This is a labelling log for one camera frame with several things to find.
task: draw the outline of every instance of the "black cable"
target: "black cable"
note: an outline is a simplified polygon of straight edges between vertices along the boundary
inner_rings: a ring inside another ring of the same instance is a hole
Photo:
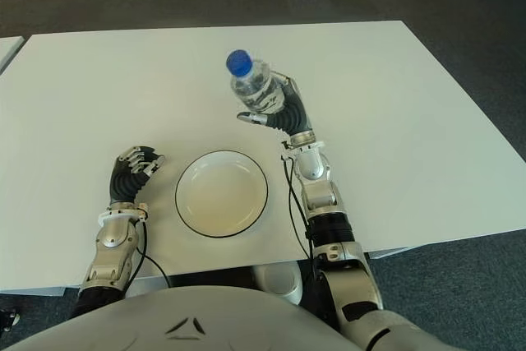
[[[288,159],[292,161],[292,170],[294,170],[294,159],[292,158],[288,158]],[[299,214],[302,216],[303,225],[305,225],[305,230],[307,230],[309,228],[309,226],[307,225],[307,219],[305,218],[305,215],[303,214],[302,205],[300,205],[298,196],[296,196],[296,192],[294,191],[294,188],[293,188],[293,180],[292,180],[293,171],[291,170],[290,172],[291,175],[289,177],[288,172],[287,172],[286,159],[282,158],[281,160],[283,160],[283,166],[285,169],[285,177],[287,178],[288,189],[293,194],[293,198],[294,198],[294,201],[296,202],[296,206],[298,207]]]
[[[163,268],[160,266],[159,263],[157,263],[156,261],[154,261],[154,258],[152,258],[151,256],[148,256],[146,255],[144,252],[142,252],[139,247],[137,247],[137,251],[141,254],[141,255],[144,255],[145,258],[150,261],[151,263],[153,263],[157,269],[159,269],[159,271],[161,272],[161,274],[163,275],[164,277],[164,281],[166,281],[166,285],[168,288],[172,288],[172,285],[170,284],[170,280],[168,279],[168,276],[166,275],[166,273],[164,273],[164,270]]]
[[[292,166],[291,166],[291,169],[290,169],[290,175],[288,175],[288,170],[287,170],[287,159],[290,159],[290,161],[292,162]],[[298,240],[299,245],[301,246],[303,252],[305,252],[305,255],[307,255],[307,258],[308,258],[308,260],[311,263],[311,272],[309,273],[309,275],[304,280],[304,283],[306,283],[309,280],[309,277],[311,275],[312,275],[313,279],[316,278],[316,272],[315,272],[316,269],[314,267],[314,254],[313,254],[313,248],[312,248],[312,240],[310,238],[308,238],[310,254],[307,254],[307,251],[303,247],[303,244],[302,244],[302,242],[301,242],[301,240],[300,240],[300,238],[298,236],[298,232],[296,231],[296,225],[294,224],[293,213],[292,213],[292,209],[290,207],[290,196],[291,195],[294,197],[294,201],[296,202],[296,207],[298,208],[298,211],[299,211],[300,215],[302,216],[302,221],[303,221],[303,225],[305,226],[305,231],[307,231],[309,229],[309,227],[308,227],[308,224],[307,224],[307,219],[305,217],[305,214],[303,213],[302,206],[300,205],[299,199],[296,196],[296,192],[294,191],[294,188],[293,188],[292,178],[293,178],[293,171],[294,171],[294,159],[293,158],[287,158],[287,159],[284,159],[283,157],[281,157],[281,160],[283,161],[285,177],[287,178],[287,184],[288,184],[288,213],[290,214],[290,220],[293,223],[294,232],[296,233],[296,239]]]
[[[148,248],[148,231],[146,230],[146,223],[143,222],[142,223],[142,230],[143,230],[143,234],[144,234],[144,243],[143,243],[143,251],[148,251],[147,248]],[[124,287],[124,289],[122,290],[122,294],[123,295],[126,295],[126,292],[127,290],[130,288],[130,285],[132,285],[132,282],[133,280],[137,277],[137,274],[139,273],[139,270],[141,269],[142,267],[142,263],[145,261],[145,254],[141,254],[141,260],[139,261],[139,264],[137,265],[137,268],[135,269],[135,271],[133,272],[133,275],[131,275],[130,279],[128,280],[128,282],[126,283],[126,286]]]
[[[285,176],[287,176],[287,180],[289,180],[293,176],[294,162],[293,162],[292,168],[290,169],[290,177],[288,176],[287,162],[285,160],[283,161],[283,166],[284,166]],[[296,234],[296,239],[298,240],[299,247],[301,247],[303,252],[305,252],[305,255],[307,256],[307,259],[311,259],[311,257],[307,253],[307,250],[303,246],[302,241],[299,238],[298,230],[296,229],[296,224],[294,223],[293,207],[292,207],[292,202],[290,201],[290,198],[292,197],[292,194],[293,194],[293,189],[290,187],[290,184],[289,184],[289,188],[288,188],[288,214],[290,215],[290,222],[293,225],[294,234]]]

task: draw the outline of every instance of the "gray carpet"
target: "gray carpet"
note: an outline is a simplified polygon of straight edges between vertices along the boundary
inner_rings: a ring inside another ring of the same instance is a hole
[[[385,19],[404,21],[526,158],[526,0],[0,0],[0,37]],[[426,246],[375,261],[373,270],[387,307],[442,339],[473,350],[522,350],[525,234]],[[46,303],[63,311],[71,305],[68,298],[9,303],[26,303],[26,319],[2,346],[67,316]]]

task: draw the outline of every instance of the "plastic bottle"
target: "plastic bottle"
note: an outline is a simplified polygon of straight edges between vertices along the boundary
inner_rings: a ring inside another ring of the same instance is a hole
[[[267,63],[251,60],[246,51],[233,51],[227,59],[232,73],[230,85],[236,96],[254,113],[277,113],[284,105],[280,82]]]

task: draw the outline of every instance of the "silver metal joint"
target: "silver metal joint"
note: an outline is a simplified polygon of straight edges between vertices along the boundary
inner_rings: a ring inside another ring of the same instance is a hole
[[[316,135],[314,134],[314,131],[296,133],[295,135],[290,136],[290,145],[293,148],[298,148],[302,145],[312,144],[315,141]]]
[[[266,114],[258,114],[258,113],[239,113],[238,114],[238,120],[248,122],[248,123],[255,123],[257,125],[266,125],[269,117]]]
[[[105,225],[97,235],[97,252],[81,290],[91,287],[123,290],[132,272],[131,258],[138,241],[135,227],[124,218]]]
[[[152,162],[148,164],[142,172],[146,174],[148,177],[151,177],[152,174],[155,173],[157,169],[161,167],[161,164],[163,164],[164,160],[165,160],[164,155],[161,155],[156,160],[152,160]]]
[[[118,160],[130,160],[134,155],[137,156],[137,153],[141,152],[141,148],[138,146],[129,148],[128,150],[124,151],[122,154],[119,155]]]
[[[324,244],[323,246],[316,247],[314,249],[314,256],[318,257],[325,255],[325,259],[328,262],[345,261],[344,246],[341,242],[335,242],[334,244]]]
[[[115,211],[115,210],[134,210],[135,205],[133,203],[127,203],[125,201],[119,201],[117,203],[113,203],[109,206],[108,210]]]

